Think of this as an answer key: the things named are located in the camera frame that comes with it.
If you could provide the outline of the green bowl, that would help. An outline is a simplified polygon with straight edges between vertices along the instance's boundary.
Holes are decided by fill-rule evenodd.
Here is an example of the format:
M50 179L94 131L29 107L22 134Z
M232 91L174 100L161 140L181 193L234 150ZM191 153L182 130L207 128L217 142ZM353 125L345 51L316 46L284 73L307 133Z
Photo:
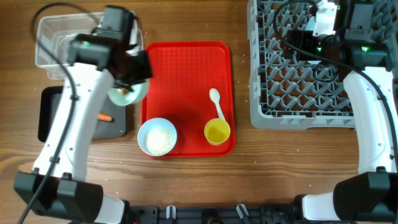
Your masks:
M149 91L149 81L145 80L144 83L132 85L131 90L127 95L123 96L118 92L118 88L111 88L108 91L108 97L117 106L138 103L146 97Z

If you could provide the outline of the black tray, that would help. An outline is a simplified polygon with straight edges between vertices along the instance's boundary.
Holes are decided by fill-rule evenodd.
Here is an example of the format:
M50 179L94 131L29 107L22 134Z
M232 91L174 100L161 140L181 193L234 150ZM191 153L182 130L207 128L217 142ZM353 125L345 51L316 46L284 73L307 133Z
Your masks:
M45 142L60 102L63 86L50 86L41 94L38 140ZM107 98L100 110L93 139L123 137L127 130L126 107L116 106Z

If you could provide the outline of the yellow cup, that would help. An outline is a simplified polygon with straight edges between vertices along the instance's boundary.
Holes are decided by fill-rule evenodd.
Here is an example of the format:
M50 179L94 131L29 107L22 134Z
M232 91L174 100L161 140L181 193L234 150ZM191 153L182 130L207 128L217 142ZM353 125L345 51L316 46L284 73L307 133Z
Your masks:
M213 146L223 144L230 134L231 128L229 124L220 118L209 120L204 127L205 138Z

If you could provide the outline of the white rice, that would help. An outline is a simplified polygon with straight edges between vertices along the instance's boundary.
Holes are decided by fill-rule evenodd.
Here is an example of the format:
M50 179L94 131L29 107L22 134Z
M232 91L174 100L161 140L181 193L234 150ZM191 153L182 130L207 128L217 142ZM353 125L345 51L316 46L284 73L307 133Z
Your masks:
M167 128L153 128L145 137L145 147L152 155L168 153L174 146L173 133Z

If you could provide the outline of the clear plastic bin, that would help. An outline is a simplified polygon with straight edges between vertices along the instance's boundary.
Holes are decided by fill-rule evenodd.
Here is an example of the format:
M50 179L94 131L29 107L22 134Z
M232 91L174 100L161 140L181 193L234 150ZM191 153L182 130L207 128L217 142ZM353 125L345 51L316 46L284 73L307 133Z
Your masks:
M144 50L137 17L128 44L118 39L91 34L98 27L103 12L66 14L41 18L37 30L35 64L51 79L71 73L107 71L116 78L116 61L124 54L137 55Z

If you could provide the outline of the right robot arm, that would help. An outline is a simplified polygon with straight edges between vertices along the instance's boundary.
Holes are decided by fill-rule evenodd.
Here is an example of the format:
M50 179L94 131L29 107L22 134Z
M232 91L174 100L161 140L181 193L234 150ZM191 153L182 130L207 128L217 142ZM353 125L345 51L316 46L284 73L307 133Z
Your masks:
M338 67L359 145L358 174L332 192L296 197L298 220L397 223L397 111L388 46L298 30L281 41L285 53Z

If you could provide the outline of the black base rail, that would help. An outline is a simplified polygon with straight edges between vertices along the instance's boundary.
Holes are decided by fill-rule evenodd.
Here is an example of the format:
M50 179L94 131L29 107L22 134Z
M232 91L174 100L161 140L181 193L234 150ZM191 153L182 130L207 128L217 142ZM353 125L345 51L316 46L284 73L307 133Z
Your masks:
M289 204L233 207L168 207L132 206L131 223L140 224L288 224L299 223L295 209Z

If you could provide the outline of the red plastic tray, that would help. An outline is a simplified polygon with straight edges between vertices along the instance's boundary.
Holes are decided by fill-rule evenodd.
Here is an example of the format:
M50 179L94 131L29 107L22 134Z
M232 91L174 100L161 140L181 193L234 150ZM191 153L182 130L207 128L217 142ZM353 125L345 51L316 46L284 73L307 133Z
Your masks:
M205 124L217 118L210 90L220 93L226 121L235 128L231 54L219 41L154 42L147 46L153 77L141 104L141 123L153 118L169 120L177 130L177 143L168 158L225 156L233 151L236 132L212 146Z

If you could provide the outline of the blue bowl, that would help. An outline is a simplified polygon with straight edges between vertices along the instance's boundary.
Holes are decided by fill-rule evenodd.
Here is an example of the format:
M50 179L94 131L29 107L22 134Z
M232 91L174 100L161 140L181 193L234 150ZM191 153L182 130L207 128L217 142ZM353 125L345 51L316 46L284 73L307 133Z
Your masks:
M152 118L144 122L139 129L137 142L148 156L164 156L176 145L177 130L167 119Z

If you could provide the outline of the grey dishwasher rack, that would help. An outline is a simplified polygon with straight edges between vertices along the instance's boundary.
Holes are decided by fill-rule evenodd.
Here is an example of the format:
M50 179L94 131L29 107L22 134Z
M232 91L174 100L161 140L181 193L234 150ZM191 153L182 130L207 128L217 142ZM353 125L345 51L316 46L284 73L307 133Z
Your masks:
M251 52L251 123L259 129L308 129L313 127L354 128L350 101L343 83L321 83L313 79L312 69L318 61L285 59L279 40L274 35L272 19L277 6L286 1L248 1L248 41ZM310 17L310 6L286 7L281 15L283 35L297 28L312 34L334 34L331 16L335 13L321 1L321 18L326 19L316 27ZM397 1L376 1L372 24L376 26L375 38L387 41L397 49L393 34L397 32Z

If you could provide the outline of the white plastic spoon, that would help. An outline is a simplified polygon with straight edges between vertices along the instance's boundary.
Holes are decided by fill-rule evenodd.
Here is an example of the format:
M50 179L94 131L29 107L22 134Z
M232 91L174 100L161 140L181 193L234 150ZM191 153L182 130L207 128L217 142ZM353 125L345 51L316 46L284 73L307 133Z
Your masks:
M209 91L209 96L210 96L210 100L215 104L219 119L222 119L225 121L225 117L224 117L224 114L223 114L221 106L220 106L221 95L220 95L219 91L216 88L211 88Z

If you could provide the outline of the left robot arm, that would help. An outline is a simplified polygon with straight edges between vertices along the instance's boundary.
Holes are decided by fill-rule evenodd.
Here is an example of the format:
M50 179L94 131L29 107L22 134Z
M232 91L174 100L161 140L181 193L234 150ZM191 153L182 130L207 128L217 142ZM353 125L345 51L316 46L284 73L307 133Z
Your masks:
M135 32L97 28L71 41L61 64L65 85L45 146L29 173L19 172L15 191L27 212L80 223L131 223L125 200L86 182L88 150L104 102L126 106L144 99L152 76L148 54L132 53Z

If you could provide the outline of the orange carrot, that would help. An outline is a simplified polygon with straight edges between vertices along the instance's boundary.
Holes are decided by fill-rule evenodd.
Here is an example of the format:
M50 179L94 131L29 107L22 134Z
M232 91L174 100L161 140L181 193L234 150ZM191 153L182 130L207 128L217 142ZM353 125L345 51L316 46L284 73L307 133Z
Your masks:
M109 122L109 123L112 123L114 121L114 118L112 116L103 114L103 113L100 113L98 115L97 119L100 121Z

